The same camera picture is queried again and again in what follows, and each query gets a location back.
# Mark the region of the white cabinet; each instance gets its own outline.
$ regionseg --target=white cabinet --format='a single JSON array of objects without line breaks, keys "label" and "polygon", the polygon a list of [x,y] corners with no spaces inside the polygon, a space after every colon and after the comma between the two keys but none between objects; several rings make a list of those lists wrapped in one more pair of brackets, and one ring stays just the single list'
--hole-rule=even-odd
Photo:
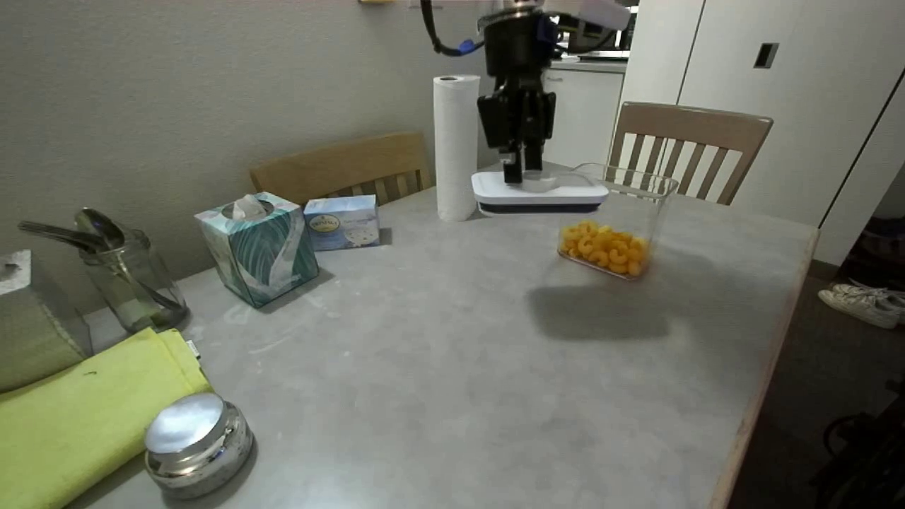
[{"label": "white cabinet", "polygon": [[823,225],[905,68],[903,20],[903,0],[646,0],[622,96],[773,115],[734,205]]},{"label": "white cabinet", "polygon": [[566,166],[605,161],[622,74],[550,71],[543,86],[558,92],[556,134],[543,144],[543,158]]}]

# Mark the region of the tissue box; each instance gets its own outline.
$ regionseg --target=tissue box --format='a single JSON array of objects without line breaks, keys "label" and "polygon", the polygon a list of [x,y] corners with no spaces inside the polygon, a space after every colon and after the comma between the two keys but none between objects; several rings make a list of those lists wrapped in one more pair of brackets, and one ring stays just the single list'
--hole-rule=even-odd
[{"label": "tissue box", "polygon": [[377,194],[310,201],[307,224],[314,250],[379,243]]},{"label": "tissue box", "polygon": [[321,273],[310,243],[304,208],[273,191],[252,194],[263,218],[226,202],[198,211],[208,249],[225,286],[254,308],[263,308]]}]

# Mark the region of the table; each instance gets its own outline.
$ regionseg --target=table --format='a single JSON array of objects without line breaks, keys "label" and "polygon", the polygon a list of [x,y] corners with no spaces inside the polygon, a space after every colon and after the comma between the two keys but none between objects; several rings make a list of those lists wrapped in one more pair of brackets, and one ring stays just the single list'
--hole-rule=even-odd
[{"label": "table", "polygon": [[[382,208],[387,245],[321,255],[331,276],[274,310],[181,280],[184,337],[261,447],[216,502],[725,505],[814,229],[677,198],[625,283],[558,260],[566,221],[441,224],[420,191]],[[133,462],[82,502],[165,499]]]}]

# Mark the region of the chair backrest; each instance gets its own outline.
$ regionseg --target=chair backrest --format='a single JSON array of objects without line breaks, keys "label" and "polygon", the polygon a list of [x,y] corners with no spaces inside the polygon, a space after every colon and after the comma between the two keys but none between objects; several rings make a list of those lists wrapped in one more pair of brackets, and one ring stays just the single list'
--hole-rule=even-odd
[{"label": "chair backrest", "polygon": [[625,175],[677,178],[679,194],[734,202],[769,126],[773,117],[765,115],[625,101],[605,178],[615,175],[615,166],[622,166]]},{"label": "chair backrest", "polygon": [[331,194],[377,194],[377,202],[428,185],[423,132],[355,137],[252,170],[254,188],[307,202]]}]

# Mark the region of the yellow towel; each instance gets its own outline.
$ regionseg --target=yellow towel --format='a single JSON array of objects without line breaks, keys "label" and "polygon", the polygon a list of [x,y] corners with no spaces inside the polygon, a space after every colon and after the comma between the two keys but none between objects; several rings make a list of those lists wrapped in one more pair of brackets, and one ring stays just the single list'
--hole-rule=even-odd
[{"label": "yellow towel", "polygon": [[141,331],[71,369],[0,393],[0,505],[62,505],[144,448],[147,424],[209,390],[178,331]]}]

